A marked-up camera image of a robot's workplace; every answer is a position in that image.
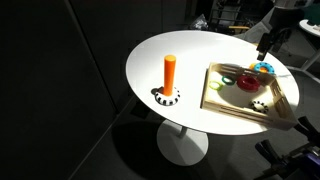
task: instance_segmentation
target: orange block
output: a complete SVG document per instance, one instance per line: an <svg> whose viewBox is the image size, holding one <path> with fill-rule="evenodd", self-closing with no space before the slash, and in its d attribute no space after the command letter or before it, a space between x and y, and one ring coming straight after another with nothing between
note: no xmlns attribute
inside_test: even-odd
<svg viewBox="0 0 320 180"><path fill-rule="evenodd" d="M176 67L176 57L167 55L164 57L164 88L163 94L165 96L172 95L174 70Z"/></svg>

